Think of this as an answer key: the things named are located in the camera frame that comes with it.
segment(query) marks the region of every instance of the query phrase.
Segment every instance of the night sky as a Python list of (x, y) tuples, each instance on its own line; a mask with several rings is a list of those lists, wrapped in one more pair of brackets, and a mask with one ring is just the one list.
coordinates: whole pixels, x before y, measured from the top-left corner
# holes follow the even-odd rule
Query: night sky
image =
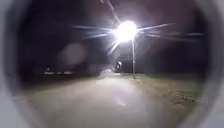
[[(192, 1), (112, 0), (111, 3), (121, 20), (134, 20), (139, 27), (175, 23), (159, 31), (206, 33), (203, 18)], [(33, 0), (18, 29), (19, 69), (110, 64), (107, 52), (111, 39), (84, 39), (91, 32), (74, 29), (72, 25), (114, 28), (117, 23), (105, 0)], [(206, 36), (197, 39), (196, 43), (188, 43), (143, 37), (136, 49), (138, 65), (143, 67), (140, 70), (202, 70), (199, 67), (206, 67), (208, 42)]]

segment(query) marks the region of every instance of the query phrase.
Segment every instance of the light pole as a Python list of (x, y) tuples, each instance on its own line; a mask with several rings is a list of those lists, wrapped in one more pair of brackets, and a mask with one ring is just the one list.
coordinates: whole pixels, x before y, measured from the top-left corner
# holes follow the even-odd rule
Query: light pole
[(134, 42), (134, 39), (131, 40), (131, 44), (132, 44), (133, 79), (135, 79), (135, 42)]
[(117, 43), (132, 44), (132, 63), (133, 63), (133, 79), (135, 79), (135, 36), (138, 33), (137, 26), (132, 21), (121, 22), (117, 29), (113, 32)]

